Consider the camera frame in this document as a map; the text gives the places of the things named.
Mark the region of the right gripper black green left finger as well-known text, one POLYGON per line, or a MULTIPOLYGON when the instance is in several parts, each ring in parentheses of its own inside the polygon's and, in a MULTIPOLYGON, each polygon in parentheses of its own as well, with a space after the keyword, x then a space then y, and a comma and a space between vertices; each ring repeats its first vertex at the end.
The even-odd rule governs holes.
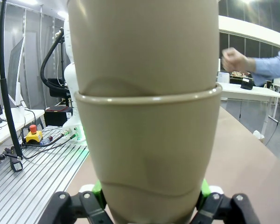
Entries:
POLYGON ((49 201, 49 223, 74 224, 86 218, 90 224, 111 224, 106 205, 100 184, 84 185, 74 196, 59 191, 49 201))

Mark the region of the right gripper black green right finger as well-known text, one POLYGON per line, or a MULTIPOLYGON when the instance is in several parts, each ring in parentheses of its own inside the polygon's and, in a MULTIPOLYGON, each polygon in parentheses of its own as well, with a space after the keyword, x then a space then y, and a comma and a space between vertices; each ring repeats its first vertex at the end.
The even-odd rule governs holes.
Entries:
POLYGON ((221 220, 225 224, 258 224, 257 217, 248 196, 244 193, 227 197, 222 188, 211 186, 203 180, 196 203, 195 224, 211 224, 221 220))

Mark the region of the person's left hand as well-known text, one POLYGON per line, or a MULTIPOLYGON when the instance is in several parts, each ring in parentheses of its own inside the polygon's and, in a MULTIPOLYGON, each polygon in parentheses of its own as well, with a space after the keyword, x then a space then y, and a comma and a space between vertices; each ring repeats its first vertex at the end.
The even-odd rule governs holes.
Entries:
POLYGON ((255 72, 256 62, 254 58, 246 57, 235 48, 222 50, 222 65, 227 72, 255 72))

